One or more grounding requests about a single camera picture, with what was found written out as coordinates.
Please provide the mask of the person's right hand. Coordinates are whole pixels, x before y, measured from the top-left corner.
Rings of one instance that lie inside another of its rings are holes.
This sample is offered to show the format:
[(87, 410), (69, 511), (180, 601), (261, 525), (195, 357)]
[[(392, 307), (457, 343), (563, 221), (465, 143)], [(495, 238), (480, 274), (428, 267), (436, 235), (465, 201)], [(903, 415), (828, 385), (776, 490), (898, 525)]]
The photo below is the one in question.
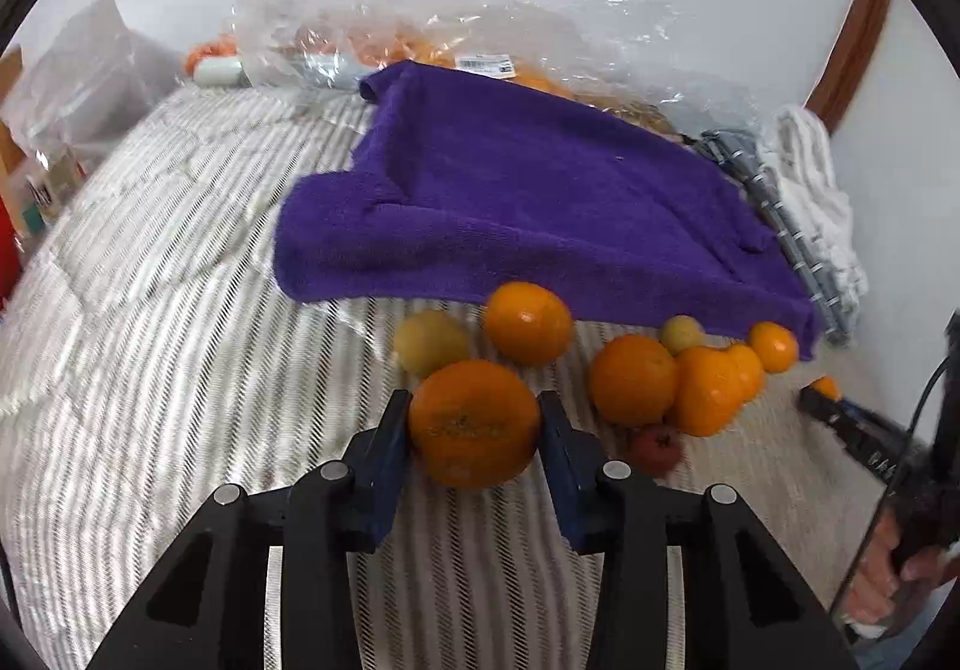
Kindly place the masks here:
[(939, 546), (924, 548), (903, 564), (900, 571), (893, 571), (890, 555), (898, 543), (900, 527), (895, 514), (884, 507), (839, 605), (839, 613), (846, 620), (878, 623), (895, 611), (895, 595), (903, 585), (924, 584), (939, 589), (940, 585), (957, 578), (957, 556), (950, 556)]

